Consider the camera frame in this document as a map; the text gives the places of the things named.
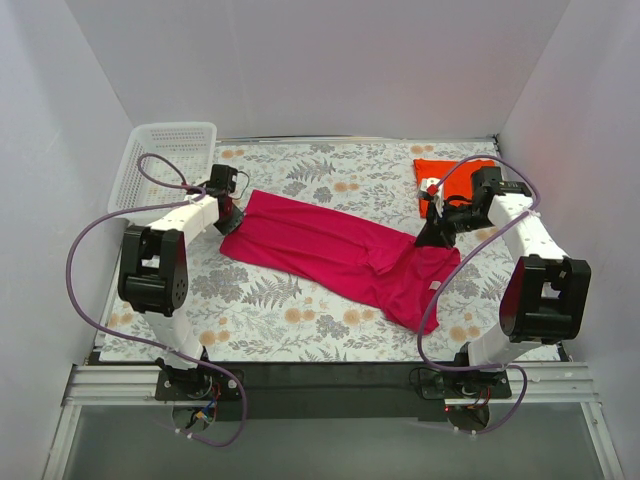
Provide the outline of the white plastic basket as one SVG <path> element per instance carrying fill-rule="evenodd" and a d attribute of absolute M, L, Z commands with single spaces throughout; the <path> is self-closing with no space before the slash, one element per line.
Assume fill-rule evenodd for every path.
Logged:
<path fill-rule="evenodd" d="M 210 122 L 164 122 L 134 128 L 126 144 L 107 204 L 109 213 L 184 199 L 181 189 L 149 181 L 195 185 L 209 178 L 217 127 Z"/>

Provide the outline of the magenta t-shirt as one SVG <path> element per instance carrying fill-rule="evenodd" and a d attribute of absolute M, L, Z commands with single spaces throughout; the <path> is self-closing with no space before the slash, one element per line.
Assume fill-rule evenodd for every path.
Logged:
<path fill-rule="evenodd" d="M 438 326 L 427 306 L 461 261 L 457 249 L 417 247 L 407 233 L 259 190 L 220 251 L 316 282 L 426 334 Z"/>

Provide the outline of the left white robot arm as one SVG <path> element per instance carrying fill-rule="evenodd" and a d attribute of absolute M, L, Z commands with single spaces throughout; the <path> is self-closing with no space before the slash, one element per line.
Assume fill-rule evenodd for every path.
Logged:
<path fill-rule="evenodd" d="M 156 359 L 168 385 L 193 400 L 211 392 L 213 375 L 183 359 L 207 358 L 184 309 L 187 247 L 211 226 L 223 235 L 240 226 L 243 213 L 232 197 L 239 174 L 234 167 L 214 165 L 207 181 L 187 191 L 184 206 L 146 226 L 127 228 L 123 238 L 118 295 L 142 315 L 155 341 L 168 348 Z"/>

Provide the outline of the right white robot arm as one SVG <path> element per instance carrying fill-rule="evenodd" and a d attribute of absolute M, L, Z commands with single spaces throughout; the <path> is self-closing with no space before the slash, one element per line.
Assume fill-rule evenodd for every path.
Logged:
<path fill-rule="evenodd" d="M 591 268 L 552 239 L 531 186 L 507 181 L 491 166 L 472 173 L 471 190 L 470 197 L 445 196 L 443 180 L 422 181 L 420 194 L 429 205 L 417 246 L 451 247 L 457 234 L 493 226 L 515 267 L 497 323 L 464 344 L 453 361 L 410 372 L 410 383 L 428 400 L 510 397 L 507 365 L 537 347 L 574 339 L 586 304 Z"/>

